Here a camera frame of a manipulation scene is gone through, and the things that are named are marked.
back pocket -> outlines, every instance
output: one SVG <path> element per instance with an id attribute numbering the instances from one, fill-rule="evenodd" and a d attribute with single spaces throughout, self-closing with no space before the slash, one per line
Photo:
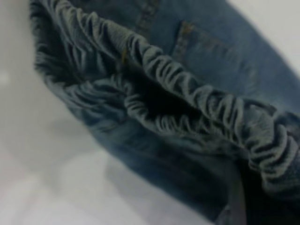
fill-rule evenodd
<path id="1" fill-rule="evenodd" d="M 183 22 L 172 56 L 199 80 L 238 96 L 256 92 L 257 72 L 236 50 L 195 25 Z"/>

denim fabric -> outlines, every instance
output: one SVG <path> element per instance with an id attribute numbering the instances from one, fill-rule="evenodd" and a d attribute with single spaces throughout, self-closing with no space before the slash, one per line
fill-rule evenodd
<path id="1" fill-rule="evenodd" d="M 245 158 L 267 194 L 300 210 L 300 82 L 225 1 L 30 9 L 36 70 L 129 168 L 215 220 L 226 188 L 199 158 Z"/>

white background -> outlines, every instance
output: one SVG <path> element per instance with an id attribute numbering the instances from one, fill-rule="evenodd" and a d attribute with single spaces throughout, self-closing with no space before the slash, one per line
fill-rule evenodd
<path id="1" fill-rule="evenodd" d="M 231 0 L 300 72 L 300 1 Z M 0 0 L 0 224 L 204 225 L 110 158 L 33 71 L 28 0 Z"/>

blue denim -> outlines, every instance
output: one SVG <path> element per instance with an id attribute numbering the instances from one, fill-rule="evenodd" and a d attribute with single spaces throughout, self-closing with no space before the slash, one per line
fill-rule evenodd
<path id="1" fill-rule="evenodd" d="M 134 172 L 215 221 L 208 159 L 244 159 L 300 210 L 300 82 L 225 1 L 31 0 L 30 19 L 48 88 Z"/>

seam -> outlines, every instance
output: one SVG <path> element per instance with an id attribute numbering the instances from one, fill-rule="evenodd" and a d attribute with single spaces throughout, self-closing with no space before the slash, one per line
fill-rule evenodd
<path id="1" fill-rule="evenodd" d="M 191 23 L 183 21 L 180 25 L 180 30 L 178 34 L 178 38 L 172 53 L 172 57 L 178 61 L 184 61 L 184 55 L 187 51 L 188 42 L 189 42 L 189 35 L 191 34 L 194 26 Z"/>
<path id="2" fill-rule="evenodd" d="M 167 154 L 164 154 L 162 156 L 158 156 L 157 154 L 159 154 L 161 151 L 159 151 L 156 154 L 150 154 L 147 152 L 144 152 L 143 150 L 136 150 L 135 148 L 132 148 L 128 145 L 124 146 L 125 148 L 127 148 L 130 152 L 133 152 L 139 156 L 145 157 L 147 159 L 153 160 L 157 163 L 160 163 L 163 166 L 168 167 L 169 169 L 173 170 L 174 172 L 178 172 L 181 173 L 181 175 L 185 176 L 185 177 L 189 177 L 192 178 L 194 181 L 196 181 L 196 183 L 200 184 L 198 176 L 194 173 L 195 171 L 197 171 L 197 165 L 199 165 L 197 162 L 193 161 L 192 159 L 188 159 L 187 156 L 185 156 L 184 154 L 179 153 L 179 155 L 181 155 L 181 158 L 177 160 L 176 162 L 172 162 L 169 158 L 170 155 L 170 151 L 166 151 L 166 148 L 164 149 L 165 152 L 167 152 Z"/>
<path id="3" fill-rule="evenodd" d="M 136 33 L 147 38 L 153 24 L 154 16 L 160 6 L 161 0 L 148 0 L 140 18 L 136 22 Z"/>
<path id="4" fill-rule="evenodd" d="M 121 121 L 115 122 L 114 125 L 111 125 L 111 126 L 109 126 L 109 127 L 105 127 L 105 128 L 103 128 L 103 129 L 90 127 L 90 130 L 91 130 L 92 132 L 95 132 L 95 131 L 102 132 L 102 133 L 109 132 L 109 131 L 114 130 L 115 128 L 118 128 L 118 127 L 121 126 L 122 124 L 126 123 L 129 119 L 130 119 L 130 118 L 127 116 L 127 117 L 123 118 Z"/>

